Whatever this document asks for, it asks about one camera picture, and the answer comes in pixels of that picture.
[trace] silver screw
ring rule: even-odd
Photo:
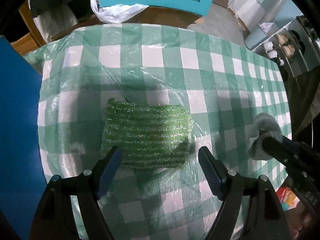
[[[53,175],[53,176],[51,177],[51,180],[52,180],[52,181],[57,181],[58,179],[60,179],[60,175],[58,175],[58,174]]]
[[[260,176],[260,179],[262,179],[263,181],[267,181],[268,180],[268,177],[266,175],[261,175]]]
[[[84,176],[89,176],[91,173],[92,173],[92,170],[85,170],[85,171],[83,172],[83,175],[84,175]]]
[[[235,176],[237,174],[237,172],[234,170],[228,170],[228,174],[231,176]]]

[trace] brown cardboard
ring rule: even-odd
[[[199,18],[201,18],[201,15],[186,11],[150,6],[126,21],[126,23],[160,24],[186,29]]]

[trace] concrete floor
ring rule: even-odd
[[[212,3],[204,23],[191,24],[188,30],[209,34],[245,47],[243,30],[236,18],[220,5]]]

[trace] dishcloth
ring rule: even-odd
[[[143,106],[108,100],[101,155],[123,151],[122,166],[181,168],[187,161],[193,122],[183,106]]]

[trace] green and white checkered tablecloth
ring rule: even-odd
[[[100,200],[116,239],[205,238],[221,203],[197,161],[201,146],[243,176],[266,174],[276,189],[286,177],[276,160],[254,161],[245,153],[245,136],[258,113],[274,116],[289,138],[291,125],[277,65],[243,47],[169,26],[98,25],[25,58],[43,68],[38,133],[47,180],[53,174],[76,176],[100,159],[109,98],[182,104],[190,111],[193,139],[183,170],[121,168]],[[235,230],[246,206],[244,200]],[[76,201],[74,213],[85,238]]]

